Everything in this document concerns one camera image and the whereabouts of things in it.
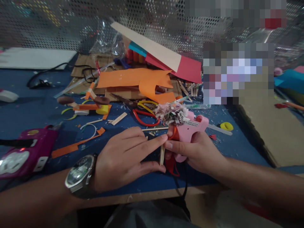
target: left hand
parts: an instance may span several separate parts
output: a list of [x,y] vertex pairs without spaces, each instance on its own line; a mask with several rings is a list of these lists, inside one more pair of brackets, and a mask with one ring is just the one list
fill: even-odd
[[164,144],[167,135],[149,140],[139,127],[132,127],[113,136],[97,158],[92,187],[97,192],[114,190],[155,171],[166,172],[157,161],[141,162]]

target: blue table surface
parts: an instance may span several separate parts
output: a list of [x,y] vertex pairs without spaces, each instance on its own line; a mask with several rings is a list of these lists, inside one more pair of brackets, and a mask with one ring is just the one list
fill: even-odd
[[[54,71],[42,75],[40,79],[47,79],[49,82],[52,82],[53,87],[36,90],[26,88],[28,79],[34,74],[32,70],[0,70],[0,88],[12,91],[19,95],[19,99],[14,103],[0,102],[0,138],[16,139],[24,130],[43,128],[49,124],[56,125],[61,121],[64,121],[64,124],[59,131],[59,136],[53,149],[62,148],[91,137],[93,134],[92,127],[88,126],[83,132],[81,132],[78,125],[84,125],[85,123],[97,120],[102,116],[92,113],[88,116],[77,116],[73,120],[64,120],[70,118],[73,115],[73,112],[67,111],[64,115],[61,115],[61,111],[66,109],[66,107],[59,105],[56,99],[53,98],[55,94],[62,91],[71,81],[71,70],[72,68],[67,67],[63,71]],[[80,99],[81,97],[81,95],[74,96],[77,103],[83,101]],[[123,112],[130,114],[129,110],[125,110],[121,103],[112,103],[112,105],[108,119],[115,119]],[[247,124],[236,111],[234,106],[213,105],[211,109],[197,110],[194,111],[194,113],[196,115],[204,115],[209,118],[209,122],[214,125],[222,122],[230,122],[234,126],[232,136],[219,133],[209,128],[206,129],[206,132],[209,135],[216,135],[217,141],[214,141],[214,143],[224,156],[263,166],[271,166],[266,155],[263,154],[261,145],[254,141],[251,131],[248,129]],[[146,118],[144,121],[153,122],[149,117],[144,118]],[[44,170],[36,173],[30,178],[30,180],[70,168],[77,160],[87,154],[100,153],[107,141],[124,129],[132,126],[145,128],[138,124],[132,114],[127,115],[115,126],[107,124],[107,121],[101,121],[94,125],[97,128],[104,127],[106,132],[102,136],[86,142],[84,149],[82,149],[82,146],[79,146],[79,150],[75,152],[55,159],[49,158]],[[166,130],[159,131],[159,134],[165,133]],[[145,134],[150,138],[152,137],[148,132]],[[0,156],[4,155],[7,151],[7,147],[0,147]],[[159,161],[159,149],[150,154],[146,160]],[[304,173],[304,166],[284,167],[280,169],[293,174]],[[120,189],[103,193],[100,196],[134,194],[184,187],[186,176],[183,165],[178,164],[178,170],[181,177],[177,179],[177,182],[175,182],[174,178],[169,174],[162,174],[159,172],[151,173]],[[210,176],[199,173],[188,165],[187,179],[189,186],[201,186],[217,183],[217,181]],[[11,188],[28,180],[29,178],[1,180],[0,191],[3,188]]]

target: label on glue gun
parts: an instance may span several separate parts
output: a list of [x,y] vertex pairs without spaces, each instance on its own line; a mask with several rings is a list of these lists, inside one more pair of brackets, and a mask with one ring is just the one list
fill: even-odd
[[186,125],[194,126],[197,127],[199,125],[199,122],[194,122],[194,121],[187,121],[185,122]]

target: metal mesh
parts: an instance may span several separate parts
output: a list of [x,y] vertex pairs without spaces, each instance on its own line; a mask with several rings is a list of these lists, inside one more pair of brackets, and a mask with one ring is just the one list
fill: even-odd
[[[276,64],[303,53],[303,1],[287,3],[287,27],[276,29]],[[185,17],[182,0],[15,0],[1,1],[0,46],[77,50],[87,53],[96,39],[111,43],[110,17],[184,56],[203,61],[203,43],[240,42],[256,28],[234,28],[228,17]],[[105,22],[102,30],[98,23]]]

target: hand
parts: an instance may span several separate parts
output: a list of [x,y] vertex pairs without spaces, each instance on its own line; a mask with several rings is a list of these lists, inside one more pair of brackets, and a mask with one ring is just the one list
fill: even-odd
[[[172,136],[173,127],[169,127],[168,136]],[[229,162],[218,151],[209,136],[205,132],[193,134],[191,143],[168,140],[164,144],[166,150],[165,159],[169,160],[172,152],[188,157],[188,164],[201,173],[209,175],[225,169]]]
[[141,162],[168,139],[161,135],[149,140],[139,127],[113,136],[97,158],[92,187],[97,192],[120,188],[137,178],[156,171],[166,172],[156,161]]

